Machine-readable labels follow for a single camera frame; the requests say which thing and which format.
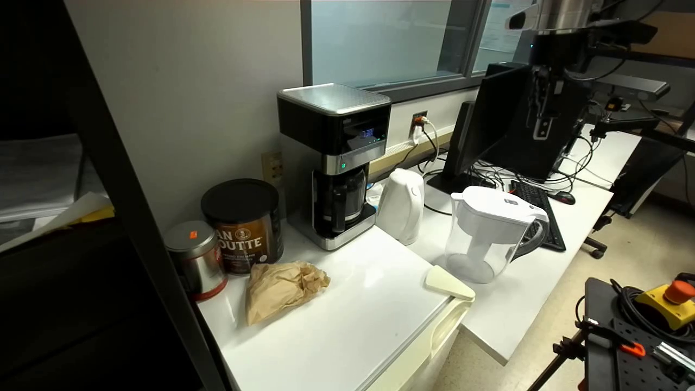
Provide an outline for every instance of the brown canister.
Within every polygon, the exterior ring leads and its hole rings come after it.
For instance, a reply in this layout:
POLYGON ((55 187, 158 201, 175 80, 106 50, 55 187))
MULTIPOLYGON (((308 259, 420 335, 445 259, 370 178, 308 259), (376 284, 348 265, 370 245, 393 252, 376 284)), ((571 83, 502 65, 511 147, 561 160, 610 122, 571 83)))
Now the brown canister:
POLYGON ((220 182, 203 195, 200 206, 217 234, 226 271, 249 273, 255 263, 282 257, 278 205, 278 190, 257 178, 220 182))

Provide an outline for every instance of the electrical outlet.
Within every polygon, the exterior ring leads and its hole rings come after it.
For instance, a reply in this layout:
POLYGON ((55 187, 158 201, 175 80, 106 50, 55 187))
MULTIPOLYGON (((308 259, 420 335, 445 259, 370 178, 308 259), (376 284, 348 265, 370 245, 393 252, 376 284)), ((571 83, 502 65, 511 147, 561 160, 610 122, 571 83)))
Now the electrical outlet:
POLYGON ((263 181, 280 187, 282 182, 282 157, 280 153, 261 155, 263 181))
POLYGON ((418 117, 429 117, 429 112, 414 113, 408 140, 418 140, 415 137, 418 136, 415 129, 420 126, 418 117))

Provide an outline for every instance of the tripod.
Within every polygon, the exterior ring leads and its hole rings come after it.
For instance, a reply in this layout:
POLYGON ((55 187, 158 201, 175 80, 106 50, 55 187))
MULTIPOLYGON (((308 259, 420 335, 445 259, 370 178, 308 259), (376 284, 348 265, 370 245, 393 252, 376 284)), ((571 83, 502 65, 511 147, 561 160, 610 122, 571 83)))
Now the tripod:
POLYGON ((539 374, 539 379, 528 387, 528 391, 539 391, 567 359, 580 359, 586 357, 586 341, 588 329, 580 329, 571 339, 563 338, 561 344, 555 344, 553 349, 556 352, 556 359, 549 360, 549 365, 539 374))

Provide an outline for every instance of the black monitor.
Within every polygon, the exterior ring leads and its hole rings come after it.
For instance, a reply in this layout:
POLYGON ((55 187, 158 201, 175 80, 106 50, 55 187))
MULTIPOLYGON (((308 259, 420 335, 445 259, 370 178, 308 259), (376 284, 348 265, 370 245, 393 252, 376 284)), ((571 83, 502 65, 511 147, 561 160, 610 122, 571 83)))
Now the black monitor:
POLYGON ((525 126, 525 97, 533 67, 490 70, 480 83, 477 103, 464 103, 442 174, 429 181, 443 193, 464 192, 469 184, 496 187, 473 166, 494 151, 511 130, 525 126))

